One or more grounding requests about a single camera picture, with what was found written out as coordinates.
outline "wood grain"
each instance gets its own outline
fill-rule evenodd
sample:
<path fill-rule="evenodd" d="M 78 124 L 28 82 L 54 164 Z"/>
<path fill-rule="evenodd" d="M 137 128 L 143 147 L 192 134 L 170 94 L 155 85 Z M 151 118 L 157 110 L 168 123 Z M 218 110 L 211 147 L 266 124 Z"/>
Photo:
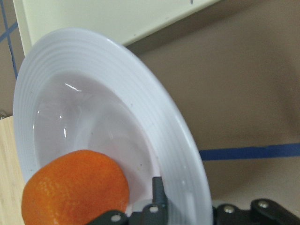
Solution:
<path fill-rule="evenodd" d="M 13 117 L 0 120 L 0 225 L 23 225 L 24 188 L 15 147 Z"/>

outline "white tray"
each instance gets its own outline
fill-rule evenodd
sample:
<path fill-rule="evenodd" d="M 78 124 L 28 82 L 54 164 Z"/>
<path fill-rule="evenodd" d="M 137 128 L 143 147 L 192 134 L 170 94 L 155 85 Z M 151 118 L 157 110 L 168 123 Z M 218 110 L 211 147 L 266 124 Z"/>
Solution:
<path fill-rule="evenodd" d="M 14 0 L 25 55 L 43 35 L 65 27 L 128 45 L 218 0 Z"/>

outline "orange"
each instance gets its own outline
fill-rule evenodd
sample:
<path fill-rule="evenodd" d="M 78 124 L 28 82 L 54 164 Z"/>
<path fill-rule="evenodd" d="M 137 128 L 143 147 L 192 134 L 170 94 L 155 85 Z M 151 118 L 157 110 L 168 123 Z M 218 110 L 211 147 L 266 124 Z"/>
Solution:
<path fill-rule="evenodd" d="M 22 196 L 26 225 L 83 225 L 109 210 L 125 211 L 126 177 L 108 156 L 91 150 L 68 153 L 41 168 Z"/>

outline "blue tape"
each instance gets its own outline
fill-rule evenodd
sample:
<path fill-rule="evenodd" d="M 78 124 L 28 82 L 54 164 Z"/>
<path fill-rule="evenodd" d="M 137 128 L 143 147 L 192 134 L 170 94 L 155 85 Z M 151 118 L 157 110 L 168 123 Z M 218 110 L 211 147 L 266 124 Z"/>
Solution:
<path fill-rule="evenodd" d="M 6 32 L 0 36 L 0 42 L 2 40 L 4 40 L 5 38 L 7 38 L 7 42 L 8 42 L 8 46 L 9 46 L 9 50 L 10 50 L 10 54 L 11 54 L 11 59 L 12 59 L 12 63 L 13 63 L 15 78 L 17 78 L 18 71 L 17 71 L 16 64 L 15 64 L 15 56 L 14 56 L 13 46 L 12 46 L 11 40 L 10 40 L 10 33 L 13 32 L 14 29 L 18 27 L 18 24 L 17 24 L 17 22 L 15 22 L 10 28 L 8 27 L 8 21 L 6 19 L 3 0 L 0 0 L 0 5 L 1 5 L 1 11 L 2 11 L 2 16 L 3 16 L 4 26 L 5 26 L 5 30 L 6 30 Z"/>
<path fill-rule="evenodd" d="M 199 151 L 203 161 L 300 157 L 300 143 Z"/>

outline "white bowl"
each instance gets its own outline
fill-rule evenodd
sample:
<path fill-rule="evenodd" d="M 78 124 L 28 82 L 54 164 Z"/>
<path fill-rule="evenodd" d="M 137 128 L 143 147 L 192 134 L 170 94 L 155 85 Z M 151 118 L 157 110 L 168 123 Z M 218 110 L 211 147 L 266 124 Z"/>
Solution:
<path fill-rule="evenodd" d="M 125 47 L 88 30 L 54 31 L 19 72 L 15 138 L 25 181 L 68 152 L 90 149 L 122 167 L 135 202 L 161 175 L 169 224 L 212 224 L 203 165 L 182 115 L 156 77 Z"/>

